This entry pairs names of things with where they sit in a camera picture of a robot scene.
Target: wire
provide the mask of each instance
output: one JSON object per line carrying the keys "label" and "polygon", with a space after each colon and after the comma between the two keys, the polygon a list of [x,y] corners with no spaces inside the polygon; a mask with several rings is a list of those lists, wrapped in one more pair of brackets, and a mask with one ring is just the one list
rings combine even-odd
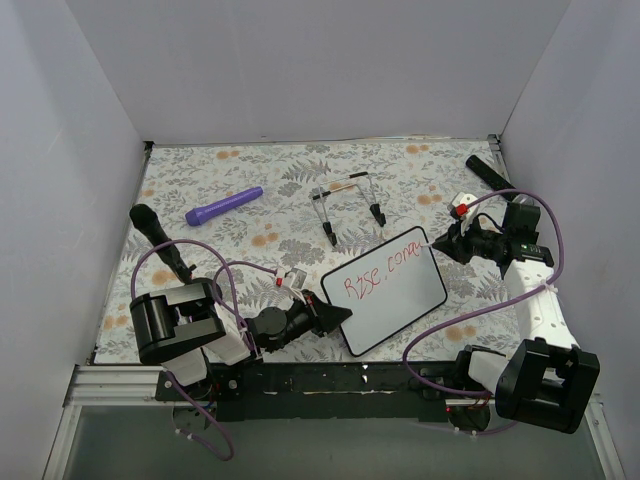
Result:
{"label": "wire", "polygon": [[[256,270],[260,270],[262,272],[266,272],[266,273],[270,273],[272,275],[276,275],[278,272],[272,268],[267,268],[267,267],[261,267],[260,265],[256,265],[255,263],[251,263],[251,262],[245,262],[244,260],[234,260],[232,262],[227,262],[227,266],[232,267],[233,265],[245,265],[247,267],[251,267],[251,268],[255,268]],[[226,271],[226,268],[224,267],[224,265],[222,267],[220,267],[218,269],[218,271],[215,273],[215,275],[213,276],[213,283],[217,284],[218,283],[218,277],[220,276],[220,274]],[[229,270],[227,272],[227,275],[229,276],[229,283],[232,283],[231,280],[231,271]],[[218,298],[218,292],[216,291],[216,289],[214,288],[213,290],[213,298],[216,302],[218,302],[222,307],[226,308],[227,310],[229,310],[231,313],[235,314],[235,312],[233,311],[233,309],[227,305],[227,303],[222,299],[222,298]]]}
{"label": "wire", "polygon": [[442,392],[446,392],[446,393],[452,393],[455,395],[465,395],[467,397],[485,397],[487,395],[491,395],[491,392],[489,392],[488,390],[481,390],[481,391],[473,391],[473,390],[458,390],[455,388],[449,388],[449,387],[444,387],[441,385],[438,385],[435,382],[432,382],[431,380],[428,380],[426,378],[421,377],[418,372],[416,372],[415,370],[413,370],[411,368],[411,366],[409,365],[409,352],[413,349],[413,347],[415,347],[419,342],[421,342],[422,340],[424,340],[425,338],[427,338],[429,335],[432,335],[433,333],[440,331],[442,329],[445,329],[447,327],[450,327],[451,325],[455,325],[457,323],[460,322],[464,322],[465,320],[469,320],[471,318],[475,318],[477,316],[480,315],[485,315],[487,313],[491,313],[491,312],[495,312],[497,310],[500,310],[502,308],[505,307],[510,307],[511,305],[515,305],[516,303],[519,303],[523,300],[526,300],[527,298],[531,298],[534,295],[537,295],[538,293],[542,292],[543,290],[545,290],[548,286],[552,285],[557,279],[558,277],[560,277],[560,275],[562,274],[562,271],[564,270],[564,241],[562,240],[562,233],[560,232],[560,225],[558,224],[558,219],[555,216],[555,214],[553,213],[553,210],[551,210],[551,207],[549,206],[549,204],[547,204],[547,202],[545,202],[542,198],[540,198],[538,195],[536,195],[535,193],[530,193],[524,190],[518,190],[516,188],[508,188],[505,190],[497,190],[495,192],[491,192],[488,193],[487,195],[484,195],[476,200],[474,200],[473,202],[471,202],[470,204],[467,205],[467,208],[471,208],[481,202],[484,202],[485,200],[491,198],[491,197],[495,197],[496,195],[502,195],[503,193],[518,193],[518,194],[524,194],[527,195],[535,200],[537,200],[543,207],[544,209],[547,211],[547,213],[549,214],[549,217],[551,218],[551,222],[553,223],[553,228],[556,232],[556,237],[558,239],[558,269],[553,273],[553,275],[551,275],[544,284],[539,285],[538,287],[534,288],[533,290],[523,293],[522,295],[518,295],[517,297],[514,297],[510,300],[507,300],[506,302],[502,302],[502,303],[498,303],[495,305],[491,305],[489,307],[485,307],[485,308],[481,308],[480,310],[476,310],[475,312],[470,312],[470,313],[465,313],[463,315],[460,315],[456,318],[453,318],[451,320],[448,320],[444,323],[441,323],[440,325],[436,325],[434,327],[431,327],[429,329],[427,329],[426,331],[422,332],[420,335],[418,335],[416,338],[414,338],[409,345],[407,345],[407,348],[405,348],[404,352],[402,353],[402,362],[404,363],[404,366],[407,368],[407,370],[409,370],[409,373],[411,375],[413,375],[414,378],[416,378],[420,383],[423,383],[425,385],[429,385],[432,388],[435,388],[436,390],[440,390]]}
{"label": "wire", "polygon": [[[231,269],[229,268],[229,263],[224,259],[224,257],[222,255],[220,255],[218,253],[217,250],[215,250],[213,247],[207,245],[206,243],[203,242],[199,242],[197,240],[189,240],[186,238],[182,238],[179,240],[169,240],[168,242],[164,242],[161,243],[160,245],[156,245],[155,247],[153,247],[151,250],[149,250],[147,253],[145,253],[144,255],[142,255],[142,257],[140,257],[140,259],[138,260],[138,263],[136,264],[135,268],[133,269],[133,273],[131,274],[131,299],[133,300],[134,298],[136,298],[136,278],[138,276],[138,271],[140,270],[140,268],[142,267],[142,265],[144,264],[144,262],[147,261],[147,259],[153,255],[155,252],[157,252],[158,250],[161,250],[165,247],[169,247],[171,245],[176,245],[179,243],[187,243],[187,244],[191,244],[191,245],[197,245],[198,247],[202,247],[205,250],[208,250],[209,252],[213,253],[218,260],[220,260],[220,263],[222,264],[222,269],[225,270],[227,272],[227,275],[229,276],[229,284],[231,287],[231,299],[233,300],[233,309],[231,309],[228,305],[226,305],[226,308],[233,313],[233,315],[236,317],[236,323],[238,324],[238,328],[239,329],[247,329],[247,322],[245,322],[244,318],[242,318],[242,316],[240,315],[240,311],[238,310],[238,295],[236,292],[236,285],[233,281],[233,273],[231,273]],[[249,262],[244,262],[243,264],[245,265],[250,265],[252,267],[258,268],[259,270],[266,270],[266,271],[270,271],[269,269],[265,269],[264,267],[260,267],[258,265],[254,265],[252,263]],[[213,294],[214,294],[214,298],[217,297],[217,292],[216,289],[213,289]],[[253,345],[253,342],[250,340],[249,335],[245,335],[244,337],[244,341],[247,344],[247,347],[251,350],[251,351],[255,351],[255,345]]]}
{"label": "wire", "polygon": [[494,226],[494,227],[496,227],[496,229],[497,229],[499,232],[504,232],[504,228],[502,228],[502,227],[498,224],[498,222],[496,222],[496,221],[493,219],[493,217],[492,217],[491,215],[489,215],[488,213],[481,212],[481,213],[479,213],[478,215],[476,215],[476,217],[485,217],[485,218],[488,218],[488,219],[489,219],[489,221],[490,221],[491,223],[493,223],[493,226]]}
{"label": "wire", "polygon": [[233,446],[233,440],[231,440],[231,436],[229,435],[229,432],[227,432],[227,430],[218,423],[218,421],[213,417],[213,415],[211,415],[207,410],[201,407],[198,402],[196,402],[193,398],[191,398],[189,394],[182,389],[182,387],[178,383],[178,380],[176,380],[176,377],[173,375],[173,373],[167,371],[166,375],[167,375],[167,378],[169,378],[171,385],[173,386],[173,388],[176,389],[176,391],[180,394],[180,396],[184,398],[187,402],[189,402],[191,405],[193,405],[195,409],[198,412],[200,412],[202,415],[204,415],[205,418],[211,422],[211,425],[213,425],[220,432],[225,442],[227,442],[227,448],[229,449],[229,453],[225,455],[216,447],[214,447],[209,441],[205,440],[201,436],[191,433],[189,430],[186,430],[184,428],[178,428],[175,424],[175,420],[173,420],[173,413],[172,413],[171,419],[173,421],[173,426],[175,427],[176,432],[181,433],[182,435],[187,437],[189,440],[195,440],[200,445],[210,450],[216,457],[218,457],[223,462],[227,462],[231,460],[234,457],[236,452]]}
{"label": "wire", "polygon": [[[202,243],[202,242],[199,242],[197,240],[189,240],[189,239],[170,240],[168,242],[164,242],[164,243],[162,243],[160,245],[157,245],[157,246],[153,247],[147,253],[142,255],[142,257],[140,257],[140,259],[138,260],[138,263],[136,264],[135,268],[133,269],[133,273],[131,274],[131,299],[133,300],[134,298],[136,298],[136,278],[137,278],[138,272],[140,271],[140,268],[142,267],[144,262],[146,262],[147,259],[151,255],[153,255],[155,252],[157,252],[158,250],[160,250],[162,248],[165,248],[165,247],[168,247],[170,245],[178,244],[178,243],[187,243],[187,244],[192,244],[192,245],[197,245],[199,247],[202,247],[205,250],[208,250],[209,252],[213,253],[218,258],[218,260],[220,260],[220,263],[222,264],[222,267],[220,267],[220,269],[216,272],[216,275],[214,276],[214,284],[215,284],[215,280],[218,278],[218,275],[220,275],[220,273],[224,270],[227,273],[227,276],[229,277],[229,284],[230,284],[230,287],[231,287],[231,299],[233,300],[233,309],[231,307],[229,307],[226,303],[224,303],[221,298],[216,298],[218,296],[218,293],[217,293],[215,288],[213,289],[214,299],[217,300],[223,307],[225,307],[227,310],[229,310],[235,316],[236,322],[238,323],[238,327],[243,327],[243,328],[246,329],[247,328],[247,324],[244,321],[244,318],[242,318],[242,316],[240,315],[240,312],[238,310],[238,296],[237,296],[237,292],[236,292],[236,286],[235,286],[235,283],[233,281],[233,273],[231,272],[231,269],[229,267],[231,265],[247,265],[247,266],[256,268],[258,270],[262,270],[264,272],[272,273],[273,275],[276,274],[276,271],[275,270],[271,270],[269,268],[261,267],[259,265],[256,265],[256,264],[253,264],[253,263],[250,263],[250,262],[244,262],[244,261],[227,262],[224,259],[224,257],[222,257],[222,255],[220,255],[214,248],[210,247],[206,243]],[[253,345],[253,342],[249,341],[249,335],[245,336],[245,343],[247,343],[247,346],[251,350],[255,350],[255,346]],[[227,455],[225,455],[222,452],[220,452],[220,450],[218,450],[216,447],[214,447],[211,443],[209,443],[207,440],[203,439],[199,435],[193,434],[193,433],[191,433],[188,430],[185,430],[183,428],[177,428],[176,425],[175,425],[175,421],[173,420],[173,412],[172,412],[171,419],[173,421],[175,430],[178,433],[186,436],[189,440],[195,440],[200,445],[202,445],[205,448],[207,448],[208,450],[210,450],[220,460],[225,461],[225,462],[228,461],[228,460],[231,460],[233,458],[233,456],[235,455],[235,449],[234,449],[234,446],[233,446],[233,441],[231,440],[231,436],[222,427],[222,425],[220,425],[216,421],[216,419],[208,412],[208,409],[210,408],[210,406],[212,405],[213,402],[210,401],[209,405],[207,405],[207,408],[202,408],[193,398],[191,398],[189,396],[189,394],[187,392],[185,392],[182,389],[182,387],[178,383],[178,380],[173,375],[173,373],[171,373],[170,371],[167,371],[166,374],[167,374],[167,377],[169,378],[169,380],[171,381],[171,385],[176,389],[176,391],[180,394],[180,396],[182,396],[182,398],[184,398],[187,402],[189,402],[191,405],[193,405],[195,407],[195,409],[198,412],[200,412],[201,414],[203,414],[211,422],[211,424],[220,432],[220,434],[222,435],[222,437],[225,439],[225,441],[227,443],[227,447],[229,448],[229,453]]]}

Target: floral tablecloth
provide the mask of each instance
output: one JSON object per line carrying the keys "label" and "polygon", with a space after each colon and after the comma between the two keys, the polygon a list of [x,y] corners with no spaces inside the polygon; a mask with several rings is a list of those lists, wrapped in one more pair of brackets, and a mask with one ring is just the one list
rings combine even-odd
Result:
{"label": "floral tablecloth", "polygon": [[[472,154],[493,162],[484,141],[154,148],[139,202],[158,213],[171,238],[206,242],[227,260],[302,268],[308,273],[305,288],[323,297],[320,278],[324,273],[415,225],[424,227],[432,240],[451,223],[447,204],[458,192],[477,196],[488,192],[465,168],[464,162]],[[309,194],[317,182],[331,182],[363,170],[372,174],[387,225],[378,226],[356,189],[343,190],[327,199],[338,235],[338,245],[332,248]],[[334,183],[332,188],[340,186]],[[264,189],[257,200],[203,226],[187,225],[184,214],[191,208],[255,186]],[[497,198],[487,202],[483,210],[501,221],[504,207],[505,202]],[[129,281],[136,261],[149,248],[140,233],[129,230],[102,319],[95,364],[139,363],[128,309]],[[180,246],[180,250],[187,264],[198,266],[197,276],[217,270],[217,260],[207,251],[190,245]],[[306,334],[283,350],[265,355],[265,361],[397,361],[405,345],[429,326],[506,299],[498,269],[491,262],[474,259],[463,266],[439,252],[435,255],[448,301],[369,353],[351,357],[340,332],[324,338]],[[232,271],[244,316],[253,316],[269,305],[288,307],[290,300],[276,289],[269,275],[246,267]],[[139,293],[179,285],[155,256],[141,269],[138,279]],[[221,287],[228,299],[228,279]],[[513,311],[449,327],[419,344],[411,358],[451,360],[467,343],[512,352],[519,343]]]}

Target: small whiteboard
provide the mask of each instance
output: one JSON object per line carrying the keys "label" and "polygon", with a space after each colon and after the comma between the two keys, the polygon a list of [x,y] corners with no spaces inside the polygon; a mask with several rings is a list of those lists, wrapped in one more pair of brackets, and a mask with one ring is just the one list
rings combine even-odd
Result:
{"label": "small whiteboard", "polygon": [[350,308],[342,334],[355,357],[447,300],[447,291],[422,227],[414,227],[325,274],[327,300]]}

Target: purple marker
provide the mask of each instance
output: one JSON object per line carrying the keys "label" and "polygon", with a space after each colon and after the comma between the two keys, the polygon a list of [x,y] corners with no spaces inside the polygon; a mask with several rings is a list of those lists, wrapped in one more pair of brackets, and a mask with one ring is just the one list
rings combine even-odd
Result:
{"label": "purple marker", "polygon": [[231,210],[232,208],[239,207],[240,205],[244,205],[251,200],[255,200],[260,195],[262,195],[262,187],[250,188],[249,190],[236,193],[229,198],[212,203],[206,207],[196,207],[185,213],[184,217],[187,219],[187,223],[189,225],[192,227],[198,227],[221,213]]}

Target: white wall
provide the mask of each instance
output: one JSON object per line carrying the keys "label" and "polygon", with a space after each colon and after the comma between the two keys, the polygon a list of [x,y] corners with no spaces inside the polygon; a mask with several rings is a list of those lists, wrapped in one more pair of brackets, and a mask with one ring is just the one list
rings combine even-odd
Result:
{"label": "white wall", "polygon": [[143,145],[63,0],[1,0],[0,58],[0,477],[40,478]]}
{"label": "white wall", "polygon": [[640,3],[573,0],[503,137],[513,183],[538,192],[560,218],[563,309],[600,358],[627,478],[640,478],[639,46]]}
{"label": "white wall", "polygon": [[499,133],[568,3],[67,0],[157,143]]}

